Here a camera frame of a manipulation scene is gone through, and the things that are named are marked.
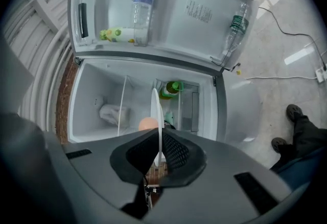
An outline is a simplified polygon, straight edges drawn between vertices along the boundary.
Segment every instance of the plastic water bottle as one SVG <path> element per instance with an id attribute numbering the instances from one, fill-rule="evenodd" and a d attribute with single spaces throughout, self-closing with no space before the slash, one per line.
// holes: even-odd
<path id="1" fill-rule="evenodd" d="M 141 29 L 149 27 L 152 5 L 153 0 L 132 1 L 131 25 L 132 28 L 135 28 L 134 37 L 136 45 L 146 45 L 147 43 L 147 36 L 145 36 L 144 31 L 141 31 Z"/>
<path id="2" fill-rule="evenodd" d="M 235 13 L 230 25 L 229 33 L 225 42 L 225 55 L 230 55 L 241 44 L 249 25 L 247 18 L 250 16 L 249 5 L 241 3 L 239 10 Z"/>

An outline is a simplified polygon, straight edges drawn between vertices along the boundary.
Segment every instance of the bottle cap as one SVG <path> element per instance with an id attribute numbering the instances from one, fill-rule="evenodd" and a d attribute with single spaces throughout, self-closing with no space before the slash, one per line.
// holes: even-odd
<path id="1" fill-rule="evenodd" d="M 174 90 L 178 90 L 179 82 L 174 82 L 172 87 L 173 87 Z"/>

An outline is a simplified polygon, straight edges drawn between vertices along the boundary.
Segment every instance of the white plastic bag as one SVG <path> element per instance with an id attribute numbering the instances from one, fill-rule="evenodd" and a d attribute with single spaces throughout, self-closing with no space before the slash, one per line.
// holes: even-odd
<path id="1" fill-rule="evenodd" d="M 105 104 L 100 109 L 100 118 L 102 118 L 103 120 L 105 120 L 113 125 L 118 125 L 119 109 L 120 109 L 120 107 L 117 105 Z M 122 107 L 121 125 L 122 126 L 127 125 L 128 120 L 129 120 L 129 109 L 126 107 Z"/>

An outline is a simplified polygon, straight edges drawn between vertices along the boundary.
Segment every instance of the refrigerator hinge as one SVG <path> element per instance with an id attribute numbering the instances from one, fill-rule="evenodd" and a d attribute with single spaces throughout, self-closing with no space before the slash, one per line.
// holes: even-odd
<path id="1" fill-rule="evenodd" d="M 80 59 L 80 58 L 78 58 L 78 57 L 74 57 L 74 62 L 75 62 L 78 66 L 80 66 L 81 63 L 82 63 L 82 59 Z"/>
<path id="2" fill-rule="evenodd" d="M 213 84 L 216 87 L 216 76 L 213 76 Z"/>

